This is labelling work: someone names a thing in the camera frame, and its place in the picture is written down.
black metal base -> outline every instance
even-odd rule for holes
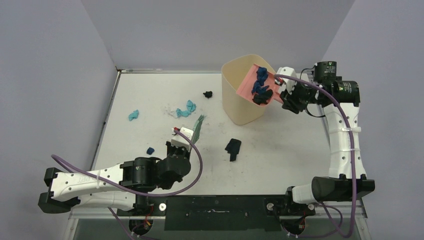
[[[281,231],[267,204],[273,203],[279,216],[314,215],[305,204],[299,204],[301,210],[290,211],[287,207],[287,195],[211,195],[211,196],[170,196],[152,197],[149,203],[155,207],[151,216],[166,216],[165,231],[242,231],[263,229]],[[166,210],[160,211],[160,203],[166,204]],[[145,216],[135,210],[118,210],[119,216]]]

white zip tie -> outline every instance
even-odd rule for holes
[[[337,151],[332,151],[331,154],[338,154],[338,153],[351,152],[351,151],[359,152],[359,151],[361,151],[361,149],[359,149],[359,148],[341,149],[341,150],[337,150]]]
[[[95,187],[96,189],[100,189],[99,176],[100,176],[100,170],[97,172],[97,177],[95,178],[97,180],[97,186]]]
[[[362,131],[360,126],[356,127],[340,127],[336,128],[334,130],[328,131],[329,134],[339,133],[339,132],[353,132],[353,133],[360,133]]]

cream plastic bin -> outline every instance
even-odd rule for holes
[[[237,125],[244,125],[260,118],[265,107],[249,102],[236,94],[253,64],[264,67],[275,74],[274,69],[262,57],[250,54],[225,63],[222,68],[222,107],[228,117]]]

pink dustpan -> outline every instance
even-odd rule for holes
[[[243,82],[241,82],[240,86],[237,88],[237,91],[235,92],[237,95],[241,96],[242,98],[246,99],[247,101],[251,102],[252,104],[257,105],[253,102],[254,94],[252,94],[252,88],[255,84],[257,78],[256,71],[259,69],[259,65],[253,64],[253,66],[250,68],[247,75],[244,77]],[[283,103],[283,101],[280,98],[280,93],[278,90],[280,89],[280,86],[275,84],[274,81],[274,74],[270,73],[268,71],[268,78],[265,80],[264,86],[269,86],[268,89],[271,89],[273,92],[273,95],[266,104],[261,104],[257,106],[265,107],[267,106],[272,100],[276,100],[280,103]]]

silver screw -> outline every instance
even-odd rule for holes
[[[165,211],[167,209],[167,205],[165,203],[161,203],[159,204],[159,210],[161,210],[162,212]]]
[[[269,211],[272,211],[274,208],[274,203],[270,202],[266,205],[266,209],[268,209]]]

